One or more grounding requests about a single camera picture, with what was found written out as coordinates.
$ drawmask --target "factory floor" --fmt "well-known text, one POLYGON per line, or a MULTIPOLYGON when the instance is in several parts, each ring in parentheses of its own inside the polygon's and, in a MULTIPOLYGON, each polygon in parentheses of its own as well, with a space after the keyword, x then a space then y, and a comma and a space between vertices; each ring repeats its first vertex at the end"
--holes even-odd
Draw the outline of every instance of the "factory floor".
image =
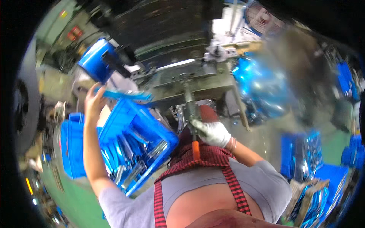
MULTIPOLYGON (((226 25, 230 24, 231 14, 231 8, 225 8, 223 19, 215 20, 213 23, 215 38, 225 40, 224 42, 230 40, 230 38, 225 37, 225 30, 229 30, 229 27, 226 25)), ((233 26, 234 29, 240 17, 241 10, 237 13, 235 25, 233 26)), ((236 41, 240 39, 256 40, 257 37, 246 32, 239 32, 236 41)), ((345 146, 349 145, 350 135, 336 130, 329 122, 329 115, 326 112, 318 112, 317 117, 315 127, 320 130, 322 136, 323 160, 325 163, 339 165, 342 150, 345 146)), ((221 121, 238 141, 268 160, 277 171, 280 171, 281 165, 280 134, 282 132, 303 130, 303 127, 297 124, 297 121, 291 113, 269 120, 261 126, 253 127, 251 132, 248 132, 241 121, 237 121, 236 119, 221 118, 221 121)), ((56 159, 52 162, 58 169, 59 180, 63 190, 57 186, 50 167, 45 165, 43 167, 43 173, 41 173, 42 181, 52 199, 62 209, 69 221, 72 222, 73 227, 109 227, 108 222, 102 219, 102 210, 87 179, 71 180, 63 170, 61 152, 58 147, 55 147, 55 154, 56 159)), ((156 172, 139 192, 151 186, 154 179, 164 170, 163 168, 156 172)))

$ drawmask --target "skin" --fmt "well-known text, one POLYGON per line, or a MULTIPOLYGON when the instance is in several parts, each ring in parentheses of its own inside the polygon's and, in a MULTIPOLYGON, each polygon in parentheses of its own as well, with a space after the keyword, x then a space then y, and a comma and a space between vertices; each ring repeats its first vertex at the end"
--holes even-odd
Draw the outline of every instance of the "skin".
POLYGON ((84 168, 91 187, 99 198, 104 188, 116 188, 117 186, 109 179, 104 160, 100 153, 99 140, 96 132, 96 124, 102 108, 106 104, 103 98, 105 87, 101 87, 97 94, 93 91, 99 83, 93 85, 85 99, 85 125, 84 125, 84 168))
POLYGON ((244 228, 244 227, 262 227, 262 228, 285 228, 284 225, 276 225, 248 216, 236 210, 214 210, 206 213, 196 219, 186 228, 244 228))

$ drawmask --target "gloved hand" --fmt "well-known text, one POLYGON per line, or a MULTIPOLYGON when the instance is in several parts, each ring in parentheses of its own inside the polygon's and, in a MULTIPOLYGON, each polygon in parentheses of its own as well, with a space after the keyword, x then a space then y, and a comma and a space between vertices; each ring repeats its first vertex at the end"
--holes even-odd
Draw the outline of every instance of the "gloved hand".
POLYGON ((191 124, 201 131, 199 137, 208 145, 225 148, 231 139, 231 134, 221 122, 202 123, 198 120, 192 120, 191 124))

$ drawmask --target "tool handle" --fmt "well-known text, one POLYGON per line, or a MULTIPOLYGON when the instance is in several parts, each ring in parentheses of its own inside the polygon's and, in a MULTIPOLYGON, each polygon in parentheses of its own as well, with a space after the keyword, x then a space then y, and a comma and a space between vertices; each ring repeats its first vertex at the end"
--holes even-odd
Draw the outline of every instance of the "tool handle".
POLYGON ((200 160, 200 151, 199 151, 199 142, 193 141, 191 143, 193 149, 193 158, 194 160, 200 160))

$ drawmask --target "blue plastic crate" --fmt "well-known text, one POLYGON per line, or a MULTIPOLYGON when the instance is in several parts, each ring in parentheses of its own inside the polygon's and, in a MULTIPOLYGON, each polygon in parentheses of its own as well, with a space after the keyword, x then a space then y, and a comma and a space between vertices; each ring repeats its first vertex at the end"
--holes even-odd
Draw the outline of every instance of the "blue plastic crate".
POLYGON ((292 179, 294 175, 293 150, 295 137, 292 134, 282 134, 281 136, 281 168, 280 173, 292 179))
MULTIPOLYGON (((168 159, 171 152, 175 149, 178 144, 178 137, 172 131, 167 130, 159 121, 157 121, 149 112, 149 110, 139 104, 136 104, 130 100, 120 99, 113 108, 108 120, 106 121, 102 131, 99 135, 100 147, 102 149, 110 149, 113 155, 119 155, 118 150, 115 149, 115 142, 118 137, 130 136, 130 131, 133 130, 148 141, 147 151, 141 151, 137 149, 137 145, 133 144, 132 140, 128 140, 131 148, 134 148, 133 152, 140 155, 141 159, 144 160, 147 170, 140 174, 138 180, 133 180, 125 193, 130 196, 132 193, 137 191, 146 180, 168 159), (167 142, 167 147, 159 156, 154 160, 146 156, 146 153, 150 152, 155 148, 161 140, 167 142)), ((126 170, 123 173, 123 179, 130 174, 132 170, 126 170)))
POLYGON ((361 145, 361 136, 352 135, 348 147, 342 152, 341 164, 362 169, 365 160, 365 148, 361 145))
POLYGON ((321 180, 330 180, 328 184, 329 195, 327 202, 324 207, 323 214, 319 216, 319 222, 315 227, 319 227, 319 225, 327 218, 341 200, 348 172, 349 168, 347 167, 323 164, 323 166, 318 169, 317 173, 314 175, 315 178, 319 178, 321 180))
MULTIPOLYGON (((83 115, 80 113, 70 114, 70 120, 64 121, 61 125, 62 159, 65 172, 72 179, 86 176, 82 155, 83 127, 83 115)), ((127 196, 137 191, 146 182, 169 158, 178 144, 177 135, 157 121, 146 107, 126 99, 120 99, 117 102, 104 127, 98 128, 98 132, 101 152, 111 173, 115 174, 120 166, 128 167, 123 172, 118 187, 121 187, 128 175, 136 170, 138 161, 143 161, 146 166, 128 184, 128 188, 123 189, 127 196), (137 134, 148 142, 145 150, 141 149, 133 134, 137 134), (126 159, 124 152, 121 152, 125 151, 125 148, 120 138, 125 138, 128 142, 135 155, 132 160, 126 159), (165 149, 158 156, 149 157, 147 154, 163 140, 167 143, 165 149)))
POLYGON ((79 115, 79 119, 77 119, 73 118, 75 117, 73 114, 70 114, 70 116, 72 116, 71 119, 75 121, 66 120, 61 124, 62 162, 65 173, 71 179, 86 176, 82 156, 84 124, 80 123, 81 115, 79 115))

